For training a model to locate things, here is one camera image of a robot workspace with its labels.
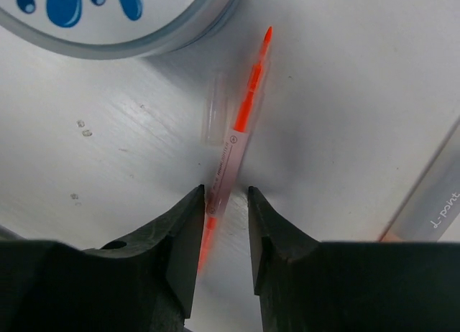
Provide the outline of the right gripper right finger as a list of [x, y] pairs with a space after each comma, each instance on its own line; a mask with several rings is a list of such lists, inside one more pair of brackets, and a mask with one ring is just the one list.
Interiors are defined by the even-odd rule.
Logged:
[[247, 193], [265, 331], [457, 331], [459, 245], [317, 241]]

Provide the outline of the clear pen cap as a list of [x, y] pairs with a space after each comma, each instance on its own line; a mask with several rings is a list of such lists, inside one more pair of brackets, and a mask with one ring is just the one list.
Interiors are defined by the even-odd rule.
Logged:
[[201, 141], [206, 146], [221, 145], [227, 130], [228, 75], [216, 71], [210, 80], [203, 110]]

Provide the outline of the thin orange highlighter pen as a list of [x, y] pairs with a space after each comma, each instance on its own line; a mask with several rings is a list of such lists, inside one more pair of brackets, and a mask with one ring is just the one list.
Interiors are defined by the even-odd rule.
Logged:
[[225, 214], [249, 138], [257, 120], [257, 113], [262, 103], [266, 76], [270, 66], [269, 56], [272, 36], [273, 28], [268, 27], [256, 60], [252, 65], [247, 87], [236, 110], [236, 116], [224, 137], [222, 154], [206, 201], [206, 223], [203, 230], [198, 271], [203, 270], [211, 253], [219, 220]]

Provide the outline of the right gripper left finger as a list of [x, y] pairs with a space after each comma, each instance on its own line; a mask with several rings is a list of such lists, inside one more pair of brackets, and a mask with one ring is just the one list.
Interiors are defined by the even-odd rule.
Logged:
[[99, 249], [1, 243], [3, 331], [182, 331], [190, 317], [205, 189]]

